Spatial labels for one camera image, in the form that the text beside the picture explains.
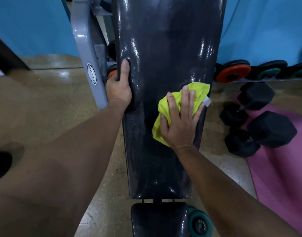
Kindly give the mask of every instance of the matrix logo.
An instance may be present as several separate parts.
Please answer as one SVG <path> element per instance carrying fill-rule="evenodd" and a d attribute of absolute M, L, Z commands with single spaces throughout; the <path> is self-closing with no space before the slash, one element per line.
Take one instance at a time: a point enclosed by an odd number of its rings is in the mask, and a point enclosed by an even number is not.
<path fill-rule="evenodd" d="M 93 84 L 96 85 L 96 74 L 90 63 L 87 63 L 87 72 Z"/>

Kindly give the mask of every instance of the floor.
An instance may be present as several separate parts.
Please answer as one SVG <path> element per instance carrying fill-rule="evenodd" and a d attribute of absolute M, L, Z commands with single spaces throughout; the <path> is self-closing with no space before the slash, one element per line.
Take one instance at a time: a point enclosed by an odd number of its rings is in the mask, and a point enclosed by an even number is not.
<path fill-rule="evenodd" d="M 228 128 L 218 115 L 240 83 L 213 85 L 200 151 L 255 197 L 244 159 L 228 153 Z M 302 114 L 302 81 L 270 83 L 274 104 Z M 0 150 L 14 156 L 13 167 L 34 148 L 97 114 L 82 68 L 14 71 L 0 77 Z M 129 198 L 125 150 L 120 128 L 105 177 L 86 211 L 75 236 L 132 236 L 130 208 L 140 201 Z M 204 210 L 193 189 L 187 203 Z"/>

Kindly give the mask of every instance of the yellow towel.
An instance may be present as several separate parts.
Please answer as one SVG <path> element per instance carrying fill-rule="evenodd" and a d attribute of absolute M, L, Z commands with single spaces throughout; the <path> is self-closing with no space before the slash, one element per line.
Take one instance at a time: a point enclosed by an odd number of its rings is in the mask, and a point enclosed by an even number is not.
<path fill-rule="evenodd" d="M 209 89 L 210 89 L 210 85 L 200 83 L 200 82 L 192 82 L 192 83 L 188 84 L 188 90 L 189 91 L 190 90 L 195 90 L 195 102 L 194 102 L 193 115 L 196 113 L 199 105 L 207 97 Z M 174 96 L 174 98 L 176 100 L 178 110 L 181 111 L 182 90 L 180 90 L 179 92 L 172 92 L 172 95 Z M 157 117 L 157 119 L 154 123 L 154 126 L 152 128 L 153 138 L 168 146 L 168 144 L 165 142 L 165 140 L 161 136 L 161 129 L 160 129 L 161 113 L 166 116 L 169 126 L 171 125 L 170 110 L 169 110 L 169 105 L 167 103 L 166 96 L 159 101 L 158 111 L 160 112 L 160 114 Z"/>

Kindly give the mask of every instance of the gray metal frame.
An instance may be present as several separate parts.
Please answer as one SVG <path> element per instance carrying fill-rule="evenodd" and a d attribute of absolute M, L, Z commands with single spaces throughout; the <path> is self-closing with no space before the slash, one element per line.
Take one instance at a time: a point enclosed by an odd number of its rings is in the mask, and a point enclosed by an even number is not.
<path fill-rule="evenodd" d="M 105 91 L 107 44 L 95 15 L 111 15 L 99 6 L 100 0 L 73 0 L 71 25 L 82 64 L 99 109 L 108 105 Z"/>

